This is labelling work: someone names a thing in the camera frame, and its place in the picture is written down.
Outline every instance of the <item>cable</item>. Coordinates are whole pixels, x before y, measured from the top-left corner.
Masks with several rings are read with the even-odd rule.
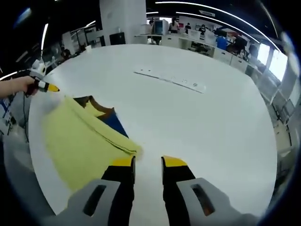
[[[26,135],[26,139],[27,139],[27,142],[29,143],[29,139],[28,139],[28,136],[27,136],[27,132],[26,132],[26,124],[27,124],[27,120],[26,120],[26,116],[25,116],[25,93],[23,93],[23,114],[24,114],[24,129],[25,129],[25,135]]]

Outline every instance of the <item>desk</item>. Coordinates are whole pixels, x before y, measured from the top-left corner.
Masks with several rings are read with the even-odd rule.
[[[137,68],[201,81],[206,92],[136,74]],[[29,141],[39,185],[56,214],[66,207],[70,191],[48,157],[40,122],[64,94],[93,95],[98,103],[114,106],[129,137],[143,147],[130,225],[168,225],[164,154],[186,161],[196,177],[226,193],[241,213],[260,216],[268,207],[277,171],[273,126],[257,87],[240,71],[190,51],[135,44],[92,49],[45,80],[61,92],[32,98]]]

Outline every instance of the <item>white round table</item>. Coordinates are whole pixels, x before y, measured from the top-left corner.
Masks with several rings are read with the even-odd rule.
[[[206,91],[134,73],[140,68],[200,82]],[[241,213],[260,216],[268,207],[277,171],[274,131],[257,87],[240,71],[177,48],[118,45],[84,52],[45,80],[61,92],[32,98],[29,140],[39,185],[56,214],[66,207],[70,190],[48,156],[41,120],[64,95],[93,95],[101,105],[114,106],[129,137],[143,147],[130,225],[168,225],[162,155],[187,162],[197,178],[226,193]]]

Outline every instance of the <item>ceiling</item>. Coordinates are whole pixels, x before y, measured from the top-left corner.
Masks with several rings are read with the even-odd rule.
[[[255,1],[242,0],[182,0],[219,8],[248,21],[266,35],[277,38],[271,20]],[[156,0],[146,0],[147,12],[159,11],[160,16],[176,16],[176,11],[199,14],[202,7],[183,4],[155,4]],[[27,8],[30,16],[19,26],[14,26],[18,17]],[[102,28],[99,0],[22,0],[1,1],[0,9],[0,66],[11,68],[26,50],[41,42],[44,25],[49,23],[45,38],[45,48],[59,41],[63,33],[83,27],[96,20],[96,26]],[[239,29],[253,34],[256,31],[245,23],[224,13],[208,8],[202,10],[213,12],[216,19],[229,23]]]

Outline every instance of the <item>ceiling light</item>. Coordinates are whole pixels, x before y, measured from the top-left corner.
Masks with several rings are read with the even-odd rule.
[[[159,13],[159,12],[150,12],[150,13],[146,13],[146,15],[148,15],[148,14],[156,14],[156,13]]]
[[[89,27],[90,25],[94,24],[95,22],[96,22],[96,20],[92,21],[91,23],[87,24],[86,27]]]
[[[12,72],[12,73],[10,73],[10,74],[8,74],[8,75],[5,75],[5,76],[3,76],[2,78],[0,78],[0,81],[1,80],[3,80],[3,79],[6,79],[7,77],[9,77],[9,76],[12,76],[12,75],[14,75],[14,74],[17,74],[18,72]]]
[[[233,15],[231,13],[228,13],[224,10],[221,10],[219,8],[214,8],[214,7],[211,7],[211,6],[206,6],[206,5],[202,5],[202,4],[197,4],[197,3],[190,3],[190,2],[182,2],[182,1],[157,1],[156,4],[164,4],[164,3],[179,3],[179,4],[188,4],[188,5],[194,5],[194,6],[201,6],[201,7],[205,7],[205,8],[210,8],[210,9],[214,9],[214,10],[217,10],[219,12],[222,12],[222,13],[225,13],[229,16],[232,16],[242,22],[244,22],[245,24],[249,25],[250,27],[252,27],[253,29],[255,29],[256,31],[258,31],[263,37],[265,37],[270,43],[272,43],[272,45],[278,50],[280,51],[280,49],[278,48],[278,46],[268,37],[266,36],[263,32],[261,32],[258,28],[254,27],[252,24],[250,24],[249,22],[243,20],[242,18],[239,18],[238,16],[236,15]]]
[[[182,12],[176,12],[176,13],[178,13],[178,14],[186,14],[186,15],[191,15],[191,16],[199,16],[199,17],[202,17],[202,18],[214,20],[214,21],[219,22],[219,23],[221,23],[221,24],[225,24],[225,25],[227,25],[227,26],[229,26],[229,27],[232,27],[232,28],[236,29],[237,31],[239,31],[239,32],[241,32],[241,33],[243,33],[243,34],[245,34],[245,35],[248,36],[249,38],[253,39],[255,42],[260,43],[257,39],[253,38],[253,37],[252,37],[251,35],[249,35],[248,33],[246,33],[246,32],[244,32],[244,31],[238,29],[237,27],[234,27],[234,26],[232,26],[232,25],[230,25],[230,24],[227,24],[227,23],[225,23],[225,22],[223,22],[223,21],[220,21],[220,20],[217,20],[217,19],[213,19],[213,18],[207,17],[207,16],[202,16],[202,15],[193,14],[193,13],[182,13]]]
[[[44,40],[45,40],[45,35],[46,35],[46,32],[47,32],[47,28],[48,28],[48,24],[45,24],[43,37],[42,37],[41,50],[43,50],[43,48],[44,48]]]

